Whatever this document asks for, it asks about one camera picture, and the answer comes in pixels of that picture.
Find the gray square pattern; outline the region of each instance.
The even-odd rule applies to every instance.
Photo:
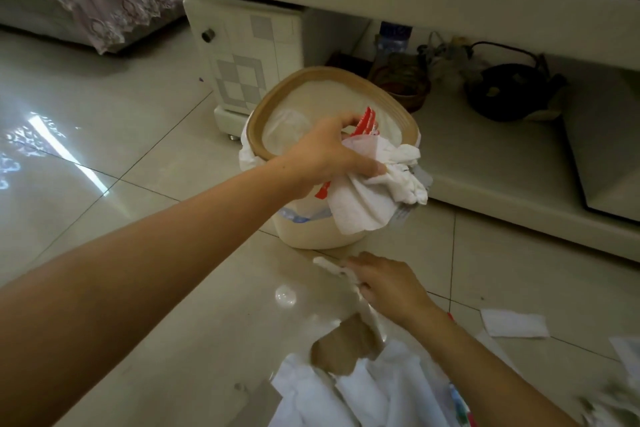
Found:
[[[251,30],[254,37],[273,41],[273,26],[268,17],[251,16]]]
[[[260,61],[260,59],[249,58],[246,56],[236,56],[235,54],[233,55],[233,58],[234,62],[222,61],[220,59],[216,60],[221,76],[220,79],[216,79],[216,82],[218,83],[218,89],[220,90],[222,101],[225,105],[240,108],[248,108],[247,103],[257,105],[262,100],[262,97],[260,96],[260,89],[267,89],[267,85],[264,80],[264,72],[262,70],[262,61]],[[255,70],[255,80],[258,83],[257,87],[253,85],[240,84],[240,77],[237,70],[238,66],[251,67]],[[231,98],[227,92],[227,88],[225,87],[225,82],[240,84],[244,100]]]

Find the forearm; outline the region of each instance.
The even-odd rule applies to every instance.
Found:
[[[480,427],[578,425],[435,305],[417,312],[406,328],[460,391]]]
[[[4,424],[55,422],[304,185],[273,160],[1,289]]]

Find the person's left arm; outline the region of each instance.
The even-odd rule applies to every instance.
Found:
[[[333,176],[384,173],[340,143],[357,121],[325,119],[284,156],[0,289],[3,425],[55,423],[284,204]]]

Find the tiled floor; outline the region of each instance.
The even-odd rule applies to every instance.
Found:
[[[119,57],[0,32],[0,283],[239,172],[199,75],[184,25]],[[578,395],[623,375],[607,338],[640,334],[637,264],[447,204],[325,253],[361,250],[407,261],[473,334],[481,307],[544,314],[552,339],[499,343],[574,417]],[[355,309],[314,255],[265,224],[60,425],[223,426],[287,353]]]

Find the brown rim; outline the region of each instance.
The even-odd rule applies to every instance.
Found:
[[[349,73],[340,68],[329,66],[306,67],[296,71],[292,75],[278,83],[262,99],[260,104],[253,111],[246,128],[246,137],[249,140],[253,153],[264,159],[270,160],[276,157],[269,152],[262,144],[262,132],[269,117],[278,104],[298,88],[308,81],[332,80],[347,85],[354,91],[364,94],[370,98],[379,108],[387,112],[398,124],[402,131],[402,143],[415,145],[418,141],[418,125],[409,113],[386,91],[378,88],[373,83],[360,78],[353,73]]]

